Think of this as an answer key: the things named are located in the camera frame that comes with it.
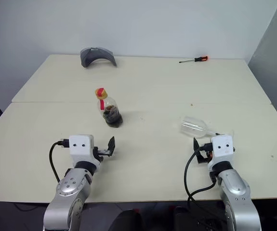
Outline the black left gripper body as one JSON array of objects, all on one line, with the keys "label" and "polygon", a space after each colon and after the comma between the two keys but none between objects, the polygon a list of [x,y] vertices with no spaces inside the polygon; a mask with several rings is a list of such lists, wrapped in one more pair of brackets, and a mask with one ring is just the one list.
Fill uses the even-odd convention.
[{"label": "black left gripper body", "polygon": [[94,158],[99,161],[103,162],[105,156],[111,156],[111,151],[110,150],[99,150],[98,147],[93,148],[93,156]]}]

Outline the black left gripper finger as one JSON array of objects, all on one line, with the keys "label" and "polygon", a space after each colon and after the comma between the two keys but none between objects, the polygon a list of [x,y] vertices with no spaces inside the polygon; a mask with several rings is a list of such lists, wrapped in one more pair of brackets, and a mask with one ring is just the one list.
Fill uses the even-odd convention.
[{"label": "black left gripper finger", "polygon": [[115,137],[113,136],[108,142],[108,156],[112,156],[115,149]]}]

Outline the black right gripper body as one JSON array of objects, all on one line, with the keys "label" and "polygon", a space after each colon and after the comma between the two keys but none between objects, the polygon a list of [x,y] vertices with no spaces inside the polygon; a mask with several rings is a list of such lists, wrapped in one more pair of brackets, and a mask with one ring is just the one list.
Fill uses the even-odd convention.
[{"label": "black right gripper body", "polygon": [[[201,151],[206,153],[206,157],[203,157]],[[198,163],[208,163],[212,160],[213,145],[212,143],[206,143],[198,148],[197,160]]]}]

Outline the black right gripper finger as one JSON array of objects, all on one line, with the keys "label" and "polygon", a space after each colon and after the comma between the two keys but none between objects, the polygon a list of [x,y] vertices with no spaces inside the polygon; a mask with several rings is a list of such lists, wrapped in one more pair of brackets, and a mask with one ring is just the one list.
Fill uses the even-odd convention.
[{"label": "black right gripper finger", "polygon": [[200,155],[200,145],[196,138],[193,138],[193,148],[194,148],[194,153],[198,157]]}]

